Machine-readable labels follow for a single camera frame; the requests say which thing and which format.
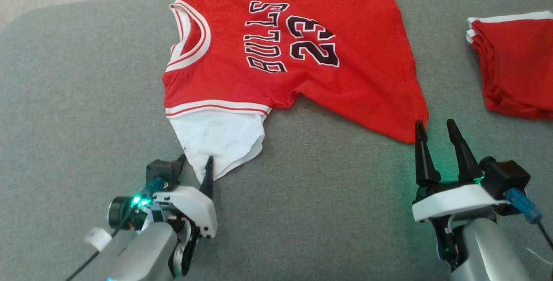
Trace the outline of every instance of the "basketball jersey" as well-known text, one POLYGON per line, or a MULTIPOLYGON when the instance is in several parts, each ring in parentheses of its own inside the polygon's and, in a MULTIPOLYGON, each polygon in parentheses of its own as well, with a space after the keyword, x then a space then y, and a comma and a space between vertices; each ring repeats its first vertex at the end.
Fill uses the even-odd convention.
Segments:
POLYGON ((221 177, 261 151, 263 120, 299 94, 414 142, 428 112, 395 0, 176 0, 180 41, 162 78, 188 161, 221 177))

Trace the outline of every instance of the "black cable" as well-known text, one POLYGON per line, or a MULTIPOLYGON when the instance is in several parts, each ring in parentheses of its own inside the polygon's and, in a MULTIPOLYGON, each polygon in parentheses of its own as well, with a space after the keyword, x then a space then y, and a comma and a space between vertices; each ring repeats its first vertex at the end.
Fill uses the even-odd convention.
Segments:
MULTIPOLYGON (((129 212, 127 212, 127 214, 125 215, 125 217, 123 218, 123 220, 121 221, 121 223, 119 224, 119 226, 117 226, 116 230, 111 234, 111 237, 112 237, 112 238, 114 238, 115 235, 119 232, 119 230, 121 230, 121 228, 123 228, 123 226, 124 226, 125 223, 127 222, 127 219, 128 219, 129 216, 132 214, 133 210, 134 210, 134 205, 131 205, 131 206, 130 206, 129 212)), ((67 279, 65 279, 65 281, 71 281, 71 280, 73 280, 73 278, 76 277, 79 273, 81 273, 81 271, 83 271, 83 269, 85 269, 86 266, 88 266, 89 263, 91 263, 99 254, 100 254, 100 251, 96 251, 93 255, 91 255, 91 257, 89 257, 89 259, 87 259, 87 260, 81 265, 81 267, 78 267, 77 270, 75 270, 74 273, 72 273, 69 277, 67 277, 67 279)))
POLYGON ((549 244, 549 246, 553 250, 553 242, 551 242, 551 238, 549 238, 549 235, 547 234, 547 232, 545 232, 545 228, 540 221, 537 221, 537 226, 540 228, 541 234, 543 234, 545 241, 547 241, 547 244, 549 244))

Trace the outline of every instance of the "red stripe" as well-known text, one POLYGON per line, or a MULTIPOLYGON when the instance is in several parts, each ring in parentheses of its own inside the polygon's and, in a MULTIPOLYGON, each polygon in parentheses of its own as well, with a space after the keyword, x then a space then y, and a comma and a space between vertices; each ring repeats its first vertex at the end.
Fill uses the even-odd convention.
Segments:
POLYGON ((198 108, 204 108, 204 107, 218 107, 218 108, 224 108, 225 110, 231 110, 231 111, 255 111, 255 112, 262 112, 264 113, 266 116, 268 116, 269 114, 267 114, 266 111, 264 110, 259 110, 257 108, 232 108, 232 107, 226 107, 226 106, 221 106, 221 105, 214 105, 214 104, 206 104, 206 105, 202 105, 202 106, 195 106, 195 107, 191 107, 191 108, 185 108, 181 111, 178 111, 176 113, 171 113, 171 114, 166 114, 167 116, 174 116, 176 114, 180 114, 182 112, 186 112, 186 111, 189 111, 189 110, 196 110, 198 108))
MULTIPOLYGON (((200 45, 197 47, 197 49, 201 49, 203 43, 205 43, 205 41, 206 41, 206 39, 207 39, 207 30, 206 30, 206 28, 204 27, 204 25, 202 24, 200 18, 198 18, 195 14, 193 14, 188 8, 186 8, 186 6, 182 5, 182 8, 184 9, 184 11, 186 11, 186 13, 187 13, 189 16, 193 16, 193 17, 195 17, 195 18, 197 19, 197 22, 196 22, 195 19, 192 19, 192 20, 190 21, 190 23, 192 23, 192 22, 196 23, 196 24, 200 27, 200 31, 203 33, 203 41, 202 41, 202 42, 200 43, 200 45)), ((175 60, 175 61, 173 61, 173 62, 167 64, 167 67, 169 67, 169 66, 171 66, 171 65, 173 65, 173 64, 175 64, 175 63, 178 63, 178 62, 180 62, 180 61, 183 61, 183 60, 187 59, 188 57, 192 57, 192 55, 194 55, 194 53, 196 53, 196 51, 192 51, 192 53, 191 53, 189 56, 187 56, 187 57, 182 57, 182 58, 180 58, 180 59, 177 59, 177 60, 175 60)))

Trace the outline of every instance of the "folded red shorts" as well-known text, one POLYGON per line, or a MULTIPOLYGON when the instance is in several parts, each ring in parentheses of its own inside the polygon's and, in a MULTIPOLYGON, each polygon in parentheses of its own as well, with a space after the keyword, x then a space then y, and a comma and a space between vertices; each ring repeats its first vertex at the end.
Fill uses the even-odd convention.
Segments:
POLYGON ((489 110, 553 120, 553 14, 468 18, 489 110))

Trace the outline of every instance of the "jersey hem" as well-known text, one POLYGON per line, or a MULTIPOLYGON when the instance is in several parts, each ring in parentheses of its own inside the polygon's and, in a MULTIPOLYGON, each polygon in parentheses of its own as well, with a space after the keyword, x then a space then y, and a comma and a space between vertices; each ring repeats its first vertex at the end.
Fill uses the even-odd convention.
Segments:
POLYGON ((176 118, 178 116, 182 116, 183 114, 190 114, 205 110, 216 110, 237 114, 258 114, 263 119, 265 119, 269 115, 269 112, 271 112, 271 108, 263 104, 230 102, 223 100, 203 100, 165 108, 165 115, 167 118, 176 118))
POLYGON ((549 11, 540 11, 540 12, 530 12, 524 14, 511 14, 509 16, 497 16, 489 18, 468 18, 468 28, 472 28, 472 23, 474 21, 480 21, 482 23, 499 23, 499 22, 508 22, 508 21, 517 21, 517 20, 543 20, 543 19, 553 19, 553 13, 549 11))

